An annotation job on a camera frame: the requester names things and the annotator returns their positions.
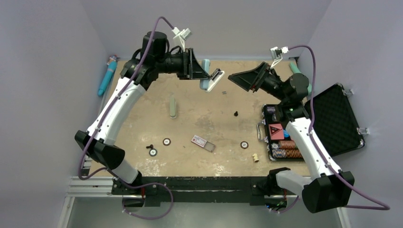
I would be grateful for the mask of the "blue stapler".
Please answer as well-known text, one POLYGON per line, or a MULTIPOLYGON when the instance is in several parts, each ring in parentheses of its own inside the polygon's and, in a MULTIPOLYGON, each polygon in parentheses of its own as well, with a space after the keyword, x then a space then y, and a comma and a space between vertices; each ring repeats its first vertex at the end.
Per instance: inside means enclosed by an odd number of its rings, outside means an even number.
MULTIPOLYGON (((201 62, 201 66, 204 71, 207 73, 210 70, 211 62, 209 59, 204 59, 201 62)), ((199 83, 199 87, 201 90, 205 91, 206 93, 209 93, 217 84, 218 82, 222 79, 222 77, 225 75, 225 72, 219 68, 215 69, 212 74, 208 75, 207 79, 201 79, 199 83)))

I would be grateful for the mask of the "green stapler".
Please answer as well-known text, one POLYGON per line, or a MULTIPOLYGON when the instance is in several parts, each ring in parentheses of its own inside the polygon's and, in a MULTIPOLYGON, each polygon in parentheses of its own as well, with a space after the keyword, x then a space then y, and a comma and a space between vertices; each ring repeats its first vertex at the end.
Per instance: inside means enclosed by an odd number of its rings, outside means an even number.
POLYGON ((169 102, 170 102, 169 103, 170 118, 175 119, 177 116, 177 106, 176 106, 176 99, 175 99, 174 95, 170 96, 169 102))

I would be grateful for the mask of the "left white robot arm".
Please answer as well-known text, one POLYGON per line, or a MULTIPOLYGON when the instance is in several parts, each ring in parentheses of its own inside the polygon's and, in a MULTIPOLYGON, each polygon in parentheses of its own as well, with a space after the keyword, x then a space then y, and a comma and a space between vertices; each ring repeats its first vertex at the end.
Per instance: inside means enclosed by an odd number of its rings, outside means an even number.
POLYGON ((75 140, 83 152, 117 176, 129 194, 142 187, 142 174, 125 160, 125 151, 115 145, 117 135, 135 103, 145 94, 159 74, 176 74, 180 80, 200 80, 211 76, 200 66, 192 48, 185 47, 190 29, 174 28, 173 41, 178 50, 169 49, 167 35, 148 32, 143 46, 136 50, 120 73, 115 91, 106 106, 86 131, 77 131, 75 140))

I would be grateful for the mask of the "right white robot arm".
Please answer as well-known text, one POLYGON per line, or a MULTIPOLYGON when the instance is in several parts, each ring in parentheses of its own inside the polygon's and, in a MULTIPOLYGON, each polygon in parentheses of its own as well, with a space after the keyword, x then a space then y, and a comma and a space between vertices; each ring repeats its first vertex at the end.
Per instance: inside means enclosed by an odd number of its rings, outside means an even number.
POLYGON ((334 162, 313 129, 314 119, 302 103, 308 95, 308 78, 296 73, 282 81, 268 63, 262 62, 228 79, 245 91, 262 89, 280 100, 275 105, 276 119, 296 143, 310 173, 308 179, 289 168, 271 170, 263 189, 268 193, 289 190, 302 199, 311 213, 347 206, 355 179, 334 162))

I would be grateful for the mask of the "teal marker pen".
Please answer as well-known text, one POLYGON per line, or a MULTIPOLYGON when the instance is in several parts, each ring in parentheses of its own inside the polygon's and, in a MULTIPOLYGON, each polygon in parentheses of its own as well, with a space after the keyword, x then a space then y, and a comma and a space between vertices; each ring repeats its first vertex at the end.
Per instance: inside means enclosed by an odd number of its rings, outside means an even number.
MULTIPOLYGON (((290 62, 290 63, 289 63, 289 68, 290 68, 290 70, 291 70, 294 74, 296 74, 296 73, 302 73, 294 62, 290 62)), ((311 85, 311 83, 308 84, 308 88, 307 88, 307 89, 308 89, 308 95, 311 95, 311 92, 312 92, 312 85, 311 85)))

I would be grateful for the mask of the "red card deck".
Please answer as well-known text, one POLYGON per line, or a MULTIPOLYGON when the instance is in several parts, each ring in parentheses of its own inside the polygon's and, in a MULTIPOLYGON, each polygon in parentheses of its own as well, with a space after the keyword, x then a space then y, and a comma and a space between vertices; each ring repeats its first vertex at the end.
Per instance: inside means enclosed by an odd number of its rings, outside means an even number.
POLYGON ((271 140, 284 140, 284 131, 280 123, 269 124, 269 136, 271 140))

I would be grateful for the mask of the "poker chip right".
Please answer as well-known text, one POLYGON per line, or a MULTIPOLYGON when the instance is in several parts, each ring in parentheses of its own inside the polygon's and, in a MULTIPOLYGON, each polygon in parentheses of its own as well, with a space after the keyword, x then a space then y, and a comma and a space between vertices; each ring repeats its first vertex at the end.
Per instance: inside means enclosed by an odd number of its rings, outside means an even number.
POLYGON ((242 141, 242 142, 240 143, 240 147, 241 147, 242 149, 247 149, 247 148, 249 147, 249 143, 248 143, 247 141, 242 141))

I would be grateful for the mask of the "blue round chip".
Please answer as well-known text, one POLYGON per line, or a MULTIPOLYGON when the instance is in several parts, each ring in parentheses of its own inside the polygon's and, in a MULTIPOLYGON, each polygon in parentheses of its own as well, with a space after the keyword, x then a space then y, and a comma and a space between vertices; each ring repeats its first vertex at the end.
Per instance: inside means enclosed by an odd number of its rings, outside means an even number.
POLYGON ((283 135, 284 135, 284 138, 289 138, 290 137, 286 130, 283 130, 283 135))

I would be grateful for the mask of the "staple box with clear lid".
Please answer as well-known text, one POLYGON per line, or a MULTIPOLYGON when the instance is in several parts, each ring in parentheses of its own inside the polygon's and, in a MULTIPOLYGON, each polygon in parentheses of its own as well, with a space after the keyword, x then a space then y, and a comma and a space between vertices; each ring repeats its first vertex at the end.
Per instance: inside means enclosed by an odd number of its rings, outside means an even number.
POLYGON ((191 142, 198 145, 199 147, 209 151, 213 152, 216 148, 216 145, 207 141, 206 139, 201 138, 200 136, 194 135, 191 139, 191 142))

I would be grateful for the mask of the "brown poker chip stack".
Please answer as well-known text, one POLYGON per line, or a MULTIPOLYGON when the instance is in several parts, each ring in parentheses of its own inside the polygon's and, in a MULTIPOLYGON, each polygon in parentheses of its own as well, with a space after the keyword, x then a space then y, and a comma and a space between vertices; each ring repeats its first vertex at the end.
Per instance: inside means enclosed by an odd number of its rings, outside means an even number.
POLYGON ((279 148, 283 150, 298 149, 296 143, 293 140, 282 140, 278 142, 279 148))

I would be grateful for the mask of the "poker chip upper left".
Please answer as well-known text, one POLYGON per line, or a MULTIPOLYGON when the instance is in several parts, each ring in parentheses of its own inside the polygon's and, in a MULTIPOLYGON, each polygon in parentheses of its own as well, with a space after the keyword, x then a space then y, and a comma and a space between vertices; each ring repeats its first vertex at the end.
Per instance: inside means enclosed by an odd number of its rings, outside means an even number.
POLYGON ((168 146, 168 145, 170 145, 171 144, 171 140, 169 139, 169 138, 164 138, 163 139, 163 145, 164 146, 168 146))

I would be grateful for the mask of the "striped poker chip stack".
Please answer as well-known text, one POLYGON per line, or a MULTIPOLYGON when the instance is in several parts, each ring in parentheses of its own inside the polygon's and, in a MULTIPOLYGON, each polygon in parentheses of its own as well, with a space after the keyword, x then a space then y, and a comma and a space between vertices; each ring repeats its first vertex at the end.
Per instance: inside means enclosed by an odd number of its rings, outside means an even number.
POLYGON ((302 159, 302 155, 298 149, 273 149, 273 158, 280 159, 302 159))

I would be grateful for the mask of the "cream chess piece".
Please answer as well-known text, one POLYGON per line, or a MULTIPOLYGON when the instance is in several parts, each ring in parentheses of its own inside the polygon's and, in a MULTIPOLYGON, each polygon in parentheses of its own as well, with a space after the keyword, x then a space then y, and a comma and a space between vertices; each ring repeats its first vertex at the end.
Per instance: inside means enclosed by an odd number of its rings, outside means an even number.
POLYGON ((259 157, 258 157, 258 155, 257 155, 256 153, 254 153, 254 154, 252 155, 252 159, 253 159, 253 162, 254 162, 254 163, 259 162, 259 157))

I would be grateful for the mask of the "blue marker pen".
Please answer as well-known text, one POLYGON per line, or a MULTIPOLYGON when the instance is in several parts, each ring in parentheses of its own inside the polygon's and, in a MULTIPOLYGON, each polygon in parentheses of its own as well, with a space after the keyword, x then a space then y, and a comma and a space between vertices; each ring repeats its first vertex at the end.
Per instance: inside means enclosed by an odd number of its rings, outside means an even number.
POLYGON ((117 55, 112 55, 109 57, 109 61, 107 62, 107 69, 106 73, 102 79, 102 82, 98 88, 98 96, 103 96, 111 79, 114 76, 114 73, 117 68, 117 63, 118 63, 119 57, 117 55))

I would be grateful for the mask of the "black poker chip case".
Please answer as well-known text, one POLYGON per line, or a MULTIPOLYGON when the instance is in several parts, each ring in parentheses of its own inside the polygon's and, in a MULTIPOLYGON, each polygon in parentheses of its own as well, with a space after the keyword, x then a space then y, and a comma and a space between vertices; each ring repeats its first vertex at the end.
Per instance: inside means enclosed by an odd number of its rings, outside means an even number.
MULTIPOLYGON (((334 84, 313 99, 315 130, 321 143, 331 157, 361 149, 365 140, 347 97, 348 90, 340 83, 334 84)), ((268 156, 274 162, 301 162, 302 159, 280 159, 272 157, 273 149, 280 149, 279 140, 271 140, 269 124, 279 124, 275 117, 275 106, 262 106, 263 119, 259 123, 264 126, 268 156)))

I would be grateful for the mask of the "poker chip lower left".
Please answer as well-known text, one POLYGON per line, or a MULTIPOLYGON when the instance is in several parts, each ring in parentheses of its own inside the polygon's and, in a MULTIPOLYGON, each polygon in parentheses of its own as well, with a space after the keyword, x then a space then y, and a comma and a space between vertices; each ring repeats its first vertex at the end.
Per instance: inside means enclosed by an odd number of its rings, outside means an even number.
POLYGON ((157 154, 158 154, 158 151, 157 151, 155 148, 149 150, 149 155, 150 155, 151 157, 154 157, 154 156, 156 156, 157 154))

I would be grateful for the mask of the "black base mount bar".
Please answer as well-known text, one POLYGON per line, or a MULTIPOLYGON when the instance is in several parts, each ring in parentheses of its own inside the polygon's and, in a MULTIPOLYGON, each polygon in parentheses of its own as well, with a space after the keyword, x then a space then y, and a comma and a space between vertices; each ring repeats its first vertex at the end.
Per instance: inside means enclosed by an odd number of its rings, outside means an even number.
POLYGON ((267 177, 143 177, 144 187, 132 189, 113 180, 111 194, 138 199, 146 207, 161 203, 248 203, 269 209, 284 209, 295 199, 286 190, 269 190, 267 177))

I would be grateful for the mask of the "aluminium rail frame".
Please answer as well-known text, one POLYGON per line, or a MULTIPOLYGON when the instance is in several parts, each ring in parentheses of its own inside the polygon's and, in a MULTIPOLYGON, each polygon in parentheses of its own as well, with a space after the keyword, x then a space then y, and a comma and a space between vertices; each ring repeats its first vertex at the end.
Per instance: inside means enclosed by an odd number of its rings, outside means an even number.
MULTIPOLYGON (((246 156, 225 158, 207 154, 190 161, 170 158, 140 159, 145 175, 229 177, 266 174, 277 164, 246 156)), ((283 214, 246 203, 179 203, 163 218, 145 220, 122 212, 121 196, 111 193, 112 177, 105 172, 89 180, 72 178, 67 190, 60 228, 349 228, 345 209, 309 213, 299 201, 283 214)))

